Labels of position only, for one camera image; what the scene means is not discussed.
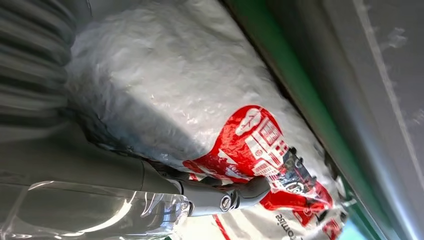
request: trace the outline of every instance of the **red printed logo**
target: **red printed logo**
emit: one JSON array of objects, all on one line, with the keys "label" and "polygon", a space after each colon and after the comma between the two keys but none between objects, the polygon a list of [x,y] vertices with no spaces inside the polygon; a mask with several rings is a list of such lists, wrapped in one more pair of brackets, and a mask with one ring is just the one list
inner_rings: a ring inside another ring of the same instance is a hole
[{"label": "red printed logo", "polygon": [[186,160],[183,165],[195,173],[235,183],[266,176],[271,192],[261,204],[269,210],[309,209],[308,197],[300,195],[306,193],[320,197],[322,208],[332,205],[327,190],[309,174],[292,149],[273,115],[263,107],[248,105],[228,119],[208,154]]}]

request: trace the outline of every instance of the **green strip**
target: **green strip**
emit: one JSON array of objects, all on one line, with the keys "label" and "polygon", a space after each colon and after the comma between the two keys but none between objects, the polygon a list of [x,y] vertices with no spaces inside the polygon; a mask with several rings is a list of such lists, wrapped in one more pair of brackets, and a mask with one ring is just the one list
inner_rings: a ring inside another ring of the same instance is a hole
[{"label": "green strip", "polygon": [[[224,0],[224,2],[275,71],[279,80],[288,89],[312,129],[336,161],[347,182],[354,188],[354,192],[360,196],[368,209],[373,210],[385,224],[384,227],[391,229],[386,214],[382,211],[364,174],[356,164],[352,152],[339,134],[318,93],[286,42],[282,29],[267,9],[265,1]],[[381,231],[375,231],[378,227],[362,204],[349,208],[349,211],[351,219],[356,221],[355,224],[367,229],[370,239],[386,239]]]}]

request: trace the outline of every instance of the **screw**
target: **screw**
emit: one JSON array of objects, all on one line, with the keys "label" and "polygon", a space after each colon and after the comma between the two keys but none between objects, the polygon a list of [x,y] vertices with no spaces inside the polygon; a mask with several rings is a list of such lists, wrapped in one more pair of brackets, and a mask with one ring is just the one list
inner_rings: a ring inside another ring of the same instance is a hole
[{"label": "screw", "polygon": [[226,212],[230,209],[231,207],[231,198],[228,195],[225,195],[222,197],[221,199],[221,204],[220,204],[220,208],[223,212]]}]

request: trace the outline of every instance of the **white plastic bag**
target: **white plastic bag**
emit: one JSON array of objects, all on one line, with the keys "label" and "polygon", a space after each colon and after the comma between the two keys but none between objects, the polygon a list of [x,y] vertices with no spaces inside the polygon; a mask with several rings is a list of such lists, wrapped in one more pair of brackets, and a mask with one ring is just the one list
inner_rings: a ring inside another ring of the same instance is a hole
[{"label": "white plastic bag", "polygon": [[318,236],[338,202],[323,150],[217,1],[141,1],[88,26],[72,56],[70,101],[102,144],[226,181],[265,175],[272,192],[249,221],[290,208],[299,234]]}]

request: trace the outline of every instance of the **red line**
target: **red line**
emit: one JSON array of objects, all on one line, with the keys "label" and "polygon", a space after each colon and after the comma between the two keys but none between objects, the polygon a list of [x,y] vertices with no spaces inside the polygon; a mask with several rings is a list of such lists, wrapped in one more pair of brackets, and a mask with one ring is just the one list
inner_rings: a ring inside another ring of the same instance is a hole
[{"label": "red line", "polygon": [[225,240],[231,240],[230,237],[227,234],[227,231],[225,231],[225,228],[224,228],[223,224],[221,223],[221,220],[218,218],[218,215],[214,214],[212,216],[213,216],[213,219],[216,222],[216,225],[218,225],[219,230],[221,230],[221,233],[222,233],[223,237],[225,238]]}]

